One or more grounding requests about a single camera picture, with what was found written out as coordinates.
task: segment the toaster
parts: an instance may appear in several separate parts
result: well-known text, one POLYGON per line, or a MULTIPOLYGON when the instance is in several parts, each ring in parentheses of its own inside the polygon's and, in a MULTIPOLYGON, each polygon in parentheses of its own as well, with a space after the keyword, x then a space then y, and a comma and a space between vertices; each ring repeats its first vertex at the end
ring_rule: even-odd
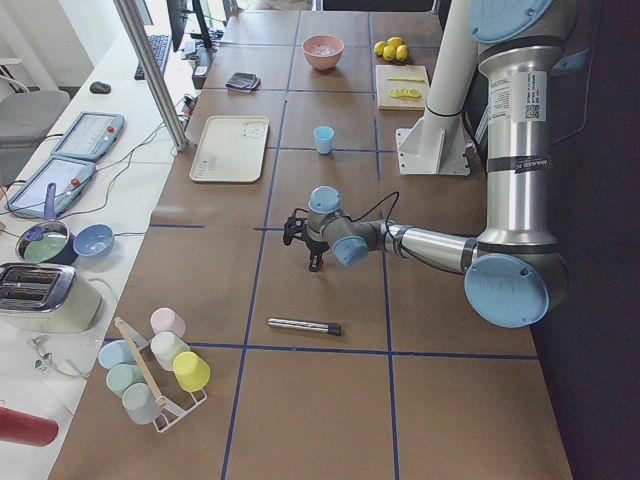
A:
POLYGON ((73 267, 0 265, 0 319, 20 330, 77 333, 89 328, 102 296, 73 267))

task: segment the tablet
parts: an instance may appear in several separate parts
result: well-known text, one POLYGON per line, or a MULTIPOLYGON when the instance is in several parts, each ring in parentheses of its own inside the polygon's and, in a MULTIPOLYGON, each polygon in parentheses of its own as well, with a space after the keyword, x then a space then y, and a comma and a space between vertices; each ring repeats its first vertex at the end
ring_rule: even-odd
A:
POLYGON ((82 112, 52 154, 97 162, 115 143, 123 128, 124 117, 118 113, 82 112))
POLYGON ((78 199, 78 195, 93 179, 95 171, 93 162, 52 155, 11 198, 7 210, 44 218, 47 186, 53 182, 56 184, 53 210, 58 216, 78 199))

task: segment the lemon slice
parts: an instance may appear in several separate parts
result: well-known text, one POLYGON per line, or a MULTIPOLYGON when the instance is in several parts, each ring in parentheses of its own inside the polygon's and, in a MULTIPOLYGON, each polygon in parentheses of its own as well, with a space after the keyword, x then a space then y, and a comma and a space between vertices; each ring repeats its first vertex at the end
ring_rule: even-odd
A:
POLYGON ((422 94, 417 88, 392 88, 389 96, 393 98, 420 98, 422 94))

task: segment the metal pole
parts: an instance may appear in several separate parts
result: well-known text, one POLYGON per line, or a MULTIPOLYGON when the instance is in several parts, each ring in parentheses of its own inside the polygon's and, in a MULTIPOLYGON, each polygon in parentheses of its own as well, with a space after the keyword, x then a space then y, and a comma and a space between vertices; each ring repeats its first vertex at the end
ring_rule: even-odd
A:
POLYGON ((151 90, 151 94, 156 101, 160 116, 162 116, 167 130, 171 134, 176 150, 181 152, 187 147, 187 137, 171 102, 171 96, 162 78, 162 72, 160 72, 151 47, 149 47, 147 34, 135 0, 113 0, 113 3, 118 10, 122 25, 131 39, 131 44, 138 55, 138 60, 142 64, 149 90, 151 90))

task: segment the wooden stick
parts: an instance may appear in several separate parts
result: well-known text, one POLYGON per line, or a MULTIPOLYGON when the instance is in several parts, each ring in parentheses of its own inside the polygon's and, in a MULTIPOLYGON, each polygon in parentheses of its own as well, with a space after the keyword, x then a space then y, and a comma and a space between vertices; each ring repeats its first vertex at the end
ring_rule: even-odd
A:
POLYGON ((155 398, 156 400, 156 404, 160 407, 164 407, 167 403, 167 399, 165 398, 164 395, 162 395, 162 392, 160 392, 160 389, 158 388, 158 384, 154 380, 153 375, 151 375, 151 372, 149 371, 147 364, 144 362, 142 355, 140 355, 140 351, 138 350, 138 347, 136 347, 136 344, 133 341, 133 338, 131 337, 129 330, 127 330, 127 323, 124 320, 122 320, 120 317, 116 317, 113 323, 118 328, 118 330, 120 330, 120 333, 122 334, 122 338, 124 338, 127 341, 127 345, 129 345, 129 350, 131 350, 133 359, 136 361, 136 365, 138 365, 138 368, 140 368, 140 371, 142 372, 142 376, 146 380, 147 385, 149 385, 149 390, 151 390, 151 393, 153 394, 153 398, 155 398))

